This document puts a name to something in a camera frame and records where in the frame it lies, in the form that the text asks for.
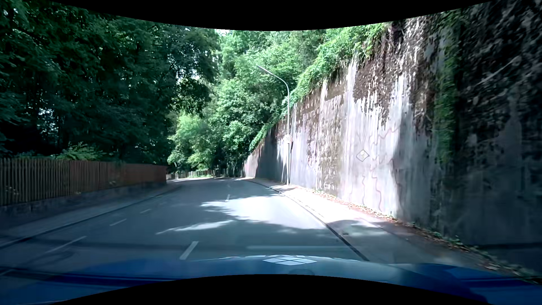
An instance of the sidewalk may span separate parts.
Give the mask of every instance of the sidewalk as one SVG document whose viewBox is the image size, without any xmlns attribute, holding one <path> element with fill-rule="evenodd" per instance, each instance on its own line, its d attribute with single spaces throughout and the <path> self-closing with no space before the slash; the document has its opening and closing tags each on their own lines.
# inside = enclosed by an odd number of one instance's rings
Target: sidewalk
<svg viewBox="0 0 542 305">
<path fill-rule="evenodd" d="M 115 211 L 137 202 L 160 196 L 166 192 L 173 191 L 179 187 L 179 183 L 185 179 L 170 180 L 164 187 L 149 189 L 122 199 L 116 198 L 111 201 L 101 202 L 99 205 L 76 209 L 73 211 L 58 214 L 52 217 L 32 221 L 30 223 L 11 227 L 0 231 L 0 249 L 14 244 L 22 239 L 44 234 L 58 228 L 69 226 L 105 213 Z"/>
<path fill-rule="evenodd" d="M 240 180 L 267 186 L 296 201 L 355 247 L 370 262 L 445 264 L 503 275 L 516 275 L 510 270 L 496 267 L 480 254 L 457 249 L 438 238 L 423 236 L 414 228 L 327 200 L 309 189 L 258 178 Z"/>
</svg>

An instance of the tree canopy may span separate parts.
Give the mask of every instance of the tree canopy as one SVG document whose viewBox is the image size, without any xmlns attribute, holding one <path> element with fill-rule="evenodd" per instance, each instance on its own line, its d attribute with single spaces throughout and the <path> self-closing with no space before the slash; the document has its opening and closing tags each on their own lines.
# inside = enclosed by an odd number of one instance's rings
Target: tree canopy
<svg viewBox="0 0 542 305">
<path fill-rule="evenodd" d="M 0 2 L 0 157 L 240 168 L 295 103 L 385 24 L 232 30 Z"/>
<path fill-rule="evenodd" d="M 4 157 L 89 144 L 101 160 L 167 164 L 176 113 L 200 113 L 210 100 L 220 47 L 212 29 L 43 0 L 1 1 L 0 11 Z"/>
<path fill-rule="evenodd" d="M 370 54 L 386 24 L 304 31 L 241 31 L 221 36 L 220 78 L 202 115 L 181 113 L 176 147 L 169 157 L 179 168 L 240 169 L 243 161 L 285 114 L 291 102 L 330 77 L 354 56 Z"/>
</svg>

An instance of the road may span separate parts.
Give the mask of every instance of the road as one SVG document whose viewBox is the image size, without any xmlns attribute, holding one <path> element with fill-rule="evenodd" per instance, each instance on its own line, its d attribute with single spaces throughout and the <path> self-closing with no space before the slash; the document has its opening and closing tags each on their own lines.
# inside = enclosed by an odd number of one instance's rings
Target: road
<svg viewBox="0 0 542 305">
<path fill-rule="evenodd" d="M 140 258 L 283 254 L 360 259 L 303 207 L 262 185 L 235 179 L 178 184 L 172 192 L 0 249 L 0 265 L 69 272 Z M 0 287 L 29 281 L 0 276 Z"/>
</svg>

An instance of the street lamp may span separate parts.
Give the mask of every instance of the street lamp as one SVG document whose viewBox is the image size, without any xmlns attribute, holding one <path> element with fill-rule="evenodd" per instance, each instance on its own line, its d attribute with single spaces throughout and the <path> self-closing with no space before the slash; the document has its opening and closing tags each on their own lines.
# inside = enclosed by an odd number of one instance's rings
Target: street lamp
<svg viewBox="0 0 542 305">
<path fill-rule="evenodd" d="M 292 154 L 292 151 L 290 150 L 290 145 L 292 143 L 292 135 L 290 135 L 290 88 L 288 87 L 288 84 L 283 80 L 281 79 L 280 77 L 276 76 L 275 74 L 271 73 L 270 71 L 268 71 L 267 69 L 265 68 L 262 68 L 258 65 L 256 65 L 256 67 L 264 70 L 266 73 L 269 73 L 271 74 L 272 76 L 282 80 L 282 82 L 286 85 L 286 90 L 288 91 L 288 106 L 286 107 L 287 108 L 287 114 L 286 114 L 286 137 L 289 137 L 288 139 L 288 164 L 287 164 L 287 177 L 286 177 L 286 184 L 290 184 L 290 155 Z"/>
</svg>

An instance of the car hood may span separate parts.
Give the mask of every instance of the car hood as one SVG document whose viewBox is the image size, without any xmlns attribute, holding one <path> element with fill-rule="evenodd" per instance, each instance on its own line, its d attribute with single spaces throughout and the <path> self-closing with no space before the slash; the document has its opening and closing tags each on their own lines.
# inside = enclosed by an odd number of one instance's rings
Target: car hood
<svg viewBox="0 0 542 305">
<path fill-rule="evenodd" d="M 439 264 L 378 264 L 304 255 L 252 255 L 204 260 L 137 259 L 55 274 L 13 270 L 37 279 L 0 297 L 5 305 L 70 300 L 136 285 L 210 276 L 289 274 L 363 279 L 457 295 L 491 304 L 539 304 L 542 287 L 489 272 Z"/>
</svg>

